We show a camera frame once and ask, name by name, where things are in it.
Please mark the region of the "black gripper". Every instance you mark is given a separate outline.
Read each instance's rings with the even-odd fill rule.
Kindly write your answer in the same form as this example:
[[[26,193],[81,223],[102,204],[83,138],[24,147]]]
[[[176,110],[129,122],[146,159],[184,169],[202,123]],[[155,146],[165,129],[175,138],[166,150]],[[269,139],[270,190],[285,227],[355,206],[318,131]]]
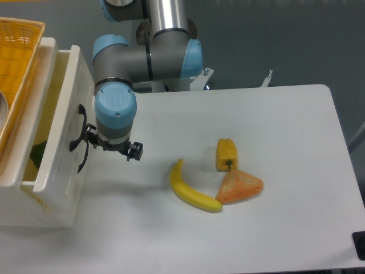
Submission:
[[[139,161],[143,155],[143,144],[139,142],[131,143],[129,141],[130,136],[131,134],[128,133],[121,138],[109,138],[102,133],[97,133],[96,127],[91,123],[87,123],[83,140],[93,148],[97,148],[99,145],[105,151],[119,152],[127,157],[127,161],[131,159]]]

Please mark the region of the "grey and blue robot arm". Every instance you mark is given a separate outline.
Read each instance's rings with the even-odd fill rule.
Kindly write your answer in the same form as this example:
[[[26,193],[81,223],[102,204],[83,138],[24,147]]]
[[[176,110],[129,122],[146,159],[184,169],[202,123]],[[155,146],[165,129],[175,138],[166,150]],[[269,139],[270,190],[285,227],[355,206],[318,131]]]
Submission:
[[[87,147],[139,160],[143,145],[129,139],[137,112],[133,85],[200,75],[201,43],[189,32],[183,1],[101,1],[100,5],[110,21],[146,19],[150,28],[146,42],[135,47],[113,34],[94,42],[96,124],[83,123],[79,140]]]

